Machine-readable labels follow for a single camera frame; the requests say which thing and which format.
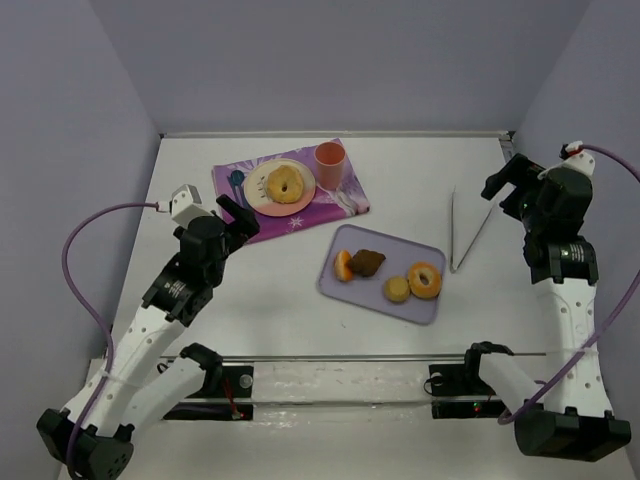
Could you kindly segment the large yellow ring bread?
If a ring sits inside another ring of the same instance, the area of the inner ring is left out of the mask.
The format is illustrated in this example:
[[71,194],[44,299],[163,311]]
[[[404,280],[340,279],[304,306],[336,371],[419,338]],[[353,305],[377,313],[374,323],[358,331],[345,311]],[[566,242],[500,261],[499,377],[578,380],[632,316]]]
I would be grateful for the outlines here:
[[267,177],[267,194],[276,203],[295,203],[302,197],[304,189],[303,177],[295,167],[279,166]]

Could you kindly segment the metal serving tongs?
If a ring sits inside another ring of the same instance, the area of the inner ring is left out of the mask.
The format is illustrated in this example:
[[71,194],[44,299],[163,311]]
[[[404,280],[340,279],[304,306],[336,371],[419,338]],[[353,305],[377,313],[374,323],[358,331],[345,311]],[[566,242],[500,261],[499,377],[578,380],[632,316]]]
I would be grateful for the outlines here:
[[456,186],[451,190],[448,207],[448,268],[451,274],[461,269],[475,248],[495,206],[495,202],[478,206],[467,194],[459,194]]

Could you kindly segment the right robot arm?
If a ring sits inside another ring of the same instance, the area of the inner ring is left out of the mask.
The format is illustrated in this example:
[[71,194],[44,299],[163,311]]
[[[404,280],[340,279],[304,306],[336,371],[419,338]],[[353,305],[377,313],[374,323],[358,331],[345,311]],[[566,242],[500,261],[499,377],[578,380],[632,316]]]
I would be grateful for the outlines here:
[[523,257],[554,374],[537,381],[517,365],[511,349],[484,341],[466,351],[464,379],[501,399],[506,409],[498,422],[513,426],[526,456],[596,462],[632,437],[602,383],[597,341],[611,323],[594,323],[597,257],[580,234],[593,199],[596,151],[581,142],[566,144],[560,163],[550,168],[517,154],[487,178],[481,193],[491,200],[505,185],[514,187],[500,206],[525,230]]

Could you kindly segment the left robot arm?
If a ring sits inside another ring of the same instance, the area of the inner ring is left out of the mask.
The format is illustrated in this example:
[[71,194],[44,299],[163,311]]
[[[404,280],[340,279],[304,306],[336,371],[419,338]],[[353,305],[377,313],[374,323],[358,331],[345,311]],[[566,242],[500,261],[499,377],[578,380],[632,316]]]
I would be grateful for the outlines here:
[[204,208],[191,185],[153,204],[177,225],[177,253],[143,295],[121,340],[106,338],[102,367],[62,408],[47,409],[39,418],[38,433],[70,478],[118,478],[143,429],[200,390],[206,379],[220,378],[221,357],[194,343],[159,377],[147,379],[159,357],[211,301],[229,256],[260,231],[254,213],[228,195],[216,202],[230,222]]

